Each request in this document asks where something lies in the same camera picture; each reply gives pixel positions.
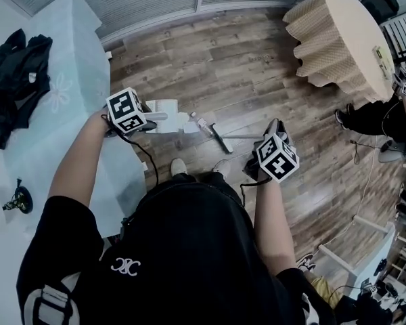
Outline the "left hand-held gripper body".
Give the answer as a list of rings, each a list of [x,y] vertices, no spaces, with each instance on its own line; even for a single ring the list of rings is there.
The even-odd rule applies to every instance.
[[[146,118],[134,89],[128,87],[109,96],[106,99],[106,107],[108,108],[107,120],[112,125],[106,132],[106,137],[117,135],[115,129],[123,135],[143,131]]]

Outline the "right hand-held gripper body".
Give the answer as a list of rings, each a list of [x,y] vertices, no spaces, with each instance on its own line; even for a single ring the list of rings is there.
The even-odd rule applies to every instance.
[[[260,170],[277,183],[289,178],[299,168],[299,157],[286,140],[276,133],[267,135],[252,151],[252,158],[245,166],[245,174],[255,181],[258,180]]]

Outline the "white plastic dustpan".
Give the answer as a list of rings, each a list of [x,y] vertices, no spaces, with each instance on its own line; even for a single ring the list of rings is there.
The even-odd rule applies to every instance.
[[[165,119],[154,120],[157,123],[157,127],[153,130],[148,130],[147,133],[177,133],[180,129],[183,129],[183,125],[177,119],[179,113],[177,100],[149,100],[145,104],[152,109],[153,113],[161,114]]]

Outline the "clear plastic bottle trash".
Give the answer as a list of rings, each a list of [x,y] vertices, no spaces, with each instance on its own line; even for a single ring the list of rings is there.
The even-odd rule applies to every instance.
[[[199,117],[196,112],[192,112],[190,114],[192,121],[199,127],[199,129],[205,133],[208,137],[214,137],[214,133],[212,131],[211,126],[208,124],[206,120]]]

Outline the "person's right forearm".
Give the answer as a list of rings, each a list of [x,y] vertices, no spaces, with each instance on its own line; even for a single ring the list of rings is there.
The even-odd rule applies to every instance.
[[[296,267],[294,242],[276,181],[257,187],[254,231],[258,251],[271,274]]]

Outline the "person's left white shoe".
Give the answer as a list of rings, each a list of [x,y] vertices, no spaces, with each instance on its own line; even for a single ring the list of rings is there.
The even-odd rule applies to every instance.
[[[181,158],[175,158],[171,162],[171,176],[187,174],[187,167]]]

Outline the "person's right white shoe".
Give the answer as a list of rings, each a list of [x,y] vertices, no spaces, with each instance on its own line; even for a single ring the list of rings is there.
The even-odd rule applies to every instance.
[[[226,178],[231,170],[231,163],[228,160],[220,160],[212,169],[213,173],[220,173],[224,178]]]

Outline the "table with pale blue cloth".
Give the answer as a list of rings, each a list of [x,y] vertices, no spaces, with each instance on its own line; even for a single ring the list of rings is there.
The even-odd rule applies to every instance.
[[[101,22],[85,0],[55,0],[29,21],[27,37],[53,41],[49,52],[50,90],[37,104],[29,126],[11,134],[3,157],[10,179],[21,179],[33,209],[12,213],[9,222],[28,237],[38,225],[54,173],[92,113],[110,94],[110,63],[97,29]],[[146,191],[143,165],[118,137],[104,140],[90,202],[102,237],[117,235],[121,222]]]

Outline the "round table with beige cloth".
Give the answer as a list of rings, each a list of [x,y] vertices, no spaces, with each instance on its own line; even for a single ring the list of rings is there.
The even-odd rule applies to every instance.
[[[299,41],[294,48],[302,62],[297,76],[316,87],[333,83],[347,94],[362,93],[371,102],[392,97],[394,72],[383,73],[373,54],[378,45],[392,59],[388,43],[359,0],[304,0],[283,21]]]

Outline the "grey round stand base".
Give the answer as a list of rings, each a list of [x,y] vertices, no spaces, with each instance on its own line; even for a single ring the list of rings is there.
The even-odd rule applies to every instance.
[[[378,161],[380,163],[391,163],[404,158],[405,153],[406,143],[399,143],[390,139],[380,147]]]

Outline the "black garment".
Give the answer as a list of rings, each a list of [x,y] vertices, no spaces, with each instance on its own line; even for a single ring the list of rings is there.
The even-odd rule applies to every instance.
[[[26,40],[22,29],[0,46],[0,149],[16,129],[27,129],[39,100],[50,91],[49,52],[53,39]]]

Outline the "green and white packets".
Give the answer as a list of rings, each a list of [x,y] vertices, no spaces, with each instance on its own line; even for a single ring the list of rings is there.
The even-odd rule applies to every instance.
[[[392,59],[388,56],[387,52],[381,46],[374,46],[373,54],[382,72],[389,75],[394,72]]]

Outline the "yellow cloth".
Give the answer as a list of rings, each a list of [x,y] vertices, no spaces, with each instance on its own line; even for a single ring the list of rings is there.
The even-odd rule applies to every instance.
[[[316,276],[308,271],[305,271],[304,274],[319,296],[326,301],[332,309],[335,309],[343,294],[339,290],[335,290],[323,276]]]

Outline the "white shelf rack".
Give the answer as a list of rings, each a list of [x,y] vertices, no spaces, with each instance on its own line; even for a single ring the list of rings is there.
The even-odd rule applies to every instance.
[[[381,24],[393,61],[406,70],[406,13]]]

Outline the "black high-back chair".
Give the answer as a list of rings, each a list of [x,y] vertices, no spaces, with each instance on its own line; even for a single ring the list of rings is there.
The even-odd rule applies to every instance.
[[[377,24],[395,17],[399,12],[397,0],[361,0]]]

